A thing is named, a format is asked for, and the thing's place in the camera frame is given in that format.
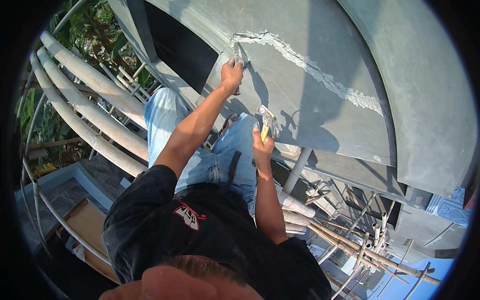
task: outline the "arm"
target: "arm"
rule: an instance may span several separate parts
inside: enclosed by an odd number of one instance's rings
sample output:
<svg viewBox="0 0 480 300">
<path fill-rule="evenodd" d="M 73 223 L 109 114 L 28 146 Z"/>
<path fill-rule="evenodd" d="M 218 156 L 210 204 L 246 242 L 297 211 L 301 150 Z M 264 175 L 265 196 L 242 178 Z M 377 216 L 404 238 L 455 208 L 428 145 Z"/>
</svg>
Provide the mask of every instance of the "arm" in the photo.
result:
<svg viewBox="0 0 480 300">
<path fill-rule="evenodd" d="M 222 66 L 220 86 L 175 128 L 153 166 L 167 166 L 175 172 L 177 178 L 180 177 L 188 160 L 212 129 L 223 103 L 241 84 L 243 64 L 237 63 L 235 67 L 232 64 L 233 59 Z"/>
<path fill-rule="evenodd" d="M 267 136 L 262 142 L 258 128 L 253 129 L 253 159 L 258 170 L 257 202 L 255 204 L 255 222 L 266 236 L 275 244 L 288 240 L 285 221 L 273 181 L 270 157 L 274 141 Z"/>
</svg>

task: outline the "tiled floor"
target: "tiled floor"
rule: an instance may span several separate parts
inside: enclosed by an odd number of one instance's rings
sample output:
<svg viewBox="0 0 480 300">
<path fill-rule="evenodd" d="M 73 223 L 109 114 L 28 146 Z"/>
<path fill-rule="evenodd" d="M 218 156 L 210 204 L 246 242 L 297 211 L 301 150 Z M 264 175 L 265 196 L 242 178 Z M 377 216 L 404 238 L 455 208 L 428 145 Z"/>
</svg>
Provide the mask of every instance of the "tiled floor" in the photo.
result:
<svg viewBox="0 0 480 300">
<path fill-rule="evenodd" d="M 109 162 L 101 155 L 96 155 L 90 161 L 85 159 L 81 161 L 83 167 L 97 180 L 97 182 L 109 192 L 114 198 L 117 198 L 125 189 L 120 185 L 123 177 L 129 178 L 129 175 L 123 170 Z M 87 198 L 104 214 L 108 212 L 100 203 L 98 203 L 79 183 L 75 178 L 71 178 L 56 188 L 45 193 L 47 198 L 52 202 L 53 207 L 62 215 L 69 213 L 75 205 L 82 199 Z M 57 219 L 40 200 L 40 219 L 42 222 L 42 229 L 44 234 L 47 234 L 57 223 Z M 36 223 L 35 207 L 31 205 L 30 212 Z M 40 239 L 35 233 L 34 228 L 28 218 L 27 212 L 19 215 L 22 230 L 27 239 L 31 251 L 34 251 L 40 243 Z"/>
</svg>

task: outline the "hammer head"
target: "hammer head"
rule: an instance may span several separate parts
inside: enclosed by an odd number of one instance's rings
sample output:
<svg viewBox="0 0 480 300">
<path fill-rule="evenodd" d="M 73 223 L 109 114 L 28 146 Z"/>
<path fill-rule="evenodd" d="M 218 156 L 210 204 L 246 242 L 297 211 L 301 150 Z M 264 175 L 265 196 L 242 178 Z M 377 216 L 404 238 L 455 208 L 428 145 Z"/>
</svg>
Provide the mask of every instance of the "hammer head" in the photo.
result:
<svg viewBox="0 0 480 300">
<path fill-rule="evenodd" d="M 272 132 L 272 138 L 279 137 L 280 129 L 278 127 L 275 115 L 263 104 L 257 107 L 257 112 L 262 115 L 263 124 L 270 128 Z"/>
</svg>

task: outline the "hair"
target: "hair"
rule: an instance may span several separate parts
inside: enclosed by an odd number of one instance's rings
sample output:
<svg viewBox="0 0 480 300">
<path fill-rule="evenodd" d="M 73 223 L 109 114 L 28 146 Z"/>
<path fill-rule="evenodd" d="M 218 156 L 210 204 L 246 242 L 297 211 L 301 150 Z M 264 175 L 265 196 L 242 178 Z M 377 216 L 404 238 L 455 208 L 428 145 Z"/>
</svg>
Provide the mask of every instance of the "hair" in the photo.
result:
<svg viewBox="0 0 480 300">
<path fill-rule="evenodd" d="M 247 286 L 247 283 L 237 271 L 220 265 L 214 260 L 204 256 L 176 256 L 168 259 L 162 265 L 172 266 L 197 279 L 212 276 L 229 280 L 230 282 L 236 283 L 241 287 Z"/>
</svg>

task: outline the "red logo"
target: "red logo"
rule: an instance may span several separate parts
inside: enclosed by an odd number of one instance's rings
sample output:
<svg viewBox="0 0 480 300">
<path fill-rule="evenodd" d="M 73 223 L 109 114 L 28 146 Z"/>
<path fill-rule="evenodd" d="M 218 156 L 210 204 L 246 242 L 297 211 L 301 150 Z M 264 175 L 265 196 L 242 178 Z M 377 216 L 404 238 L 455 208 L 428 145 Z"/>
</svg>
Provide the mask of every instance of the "red logo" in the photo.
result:
<svg viewBox="0 0 480 300">
<path fill-rule="evenodd" d="M 199 216 L 193 209 L 188 207 L 187 204 L 180 201 L 182 204 L 180 207 L 177 207 L 173 213 L 181 216 L 185 224 L 193 230 L 198 230 L 200 225 L 198 224 L 198 220 L 205 220 L 207 216 L 201 215 Z"/>
</svg>

